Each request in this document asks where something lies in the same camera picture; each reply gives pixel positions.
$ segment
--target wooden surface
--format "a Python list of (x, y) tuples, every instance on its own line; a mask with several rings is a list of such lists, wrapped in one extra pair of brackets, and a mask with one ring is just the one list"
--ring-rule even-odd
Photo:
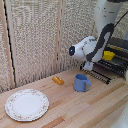
[[(10, 90), (0, 95), (0, 128), (109, 128), (121, 114), (128, 101), (128, 85), (124, 78), (116, 78), (109, 85), (86, 74), (92, 86), (87, 92), (73, 89), (75, 75), (86, 74), (75, 68), (54, 76), (65, 81), (57, 85), (54, 76)], [(48, 111), (33, 122), (18, 122), (5, 112), (6, 100), (22, 89), (36, 89), (49, 99)]]

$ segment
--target plate rim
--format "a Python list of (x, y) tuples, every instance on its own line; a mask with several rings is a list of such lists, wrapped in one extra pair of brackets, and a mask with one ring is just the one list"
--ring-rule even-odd
[[(42, 113), (40, 116), (38, 116), (38, 117), (35, 117), (35, 118), (32, 118), (32, 119), (26, 119), (26, 120), (24, 120), (24, 119), (16, 119), (16, 118), (14, 118), (13, 116), (11, 116), (11, 115), (8, 113), (8, 110), (7, 110), (7, 103), (8, 103), (8, 101), (10, 100), (10, 98), (11, 98), (13, 95), (15, 95), (16, 93), (18, 93), (18, 92), (20, 92), (20, 91), (25, 91), (25, 90), (34, 90), (34, 91), (40, 92), (42, 95), (44, 95), (45, 98), (47, 99), (47, 108), (46, 108), (45, 112), (43, 112), (43, 113)], [(13, 93), (12, 95), (10, 95), (9, 98), (7, 99), (6, 103), (5, 103), (5, 111), (6, 111), (6, 113), (8, 114), (9, 117), (11, 117), (12, 119), (14, 119), (14, 120), (16, 120), (16, 121), (25, 121), (25, 122), (27, 122), (27, 121), (34, 121), (34, 120), (36, 120), (36, 119), (42, 117), (42, 116), (47, 112), (48, 108), (49, 108), (49, 100), (48, 100), (47, 96), (46, 96), (44, 93), (42, 93), (41, 91), (35, 90), (35, 89), (23, 89), (23, 90), (19, 90), (19, 91)]]

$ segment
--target decorative plate border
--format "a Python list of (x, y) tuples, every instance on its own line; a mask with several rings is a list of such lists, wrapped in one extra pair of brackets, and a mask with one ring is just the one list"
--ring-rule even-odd
[[(42, 102), (42, 106), (36, 114), (30, 115), (30, 116), (19, 115), (19, 114), (15, 113), (15, 111), (13, 110), (13, 103), (18, 97), (20, 97), (22, 95), (26, 95), (27, 93), (31, 93), (32, 95), (38, 96)], [(5, 104), (5, 111), (14, 120), (32, 121), (32, 120), (36, 120), (36, 119), (40, 118), (42, 115), (44, 115), (45, 112), (48, 110), (48, 107), (49, 107), (49, 101), (45, 94), (43, 94), (42, 92), (40, 92), (38, 90), (25, 89), (25, 90), (20, 90), (16, 93), (12, 94), (8, 98), (8, 100), (6, 101), (6, 104)]]

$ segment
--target black cable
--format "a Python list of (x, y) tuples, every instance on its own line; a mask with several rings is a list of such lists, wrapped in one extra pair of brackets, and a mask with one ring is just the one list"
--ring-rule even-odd
[(114, 26), (114, 28), (117, 26), (117, 24), (120, 23), (120, 21), (123, 19), (123, 17), (128, 13), (128, 11), (120, 18), (120, 20), (116, 23), (116, 25)]

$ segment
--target dish rack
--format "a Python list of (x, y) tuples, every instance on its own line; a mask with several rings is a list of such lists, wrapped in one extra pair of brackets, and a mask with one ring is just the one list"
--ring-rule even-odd
[[(109, 84), (112, 79), (125, 76), (125, 72), (128, 69), (128, 41), (113, 37), (109, 41), (105, 51), (115, 53), (113, 59), (101, 59), (97, 63), (94, 63), (92, 71), (85, 70), (85, 72)], [(81, 64), (80, 70), (83, 70), (84, 65), (85, 62)]]

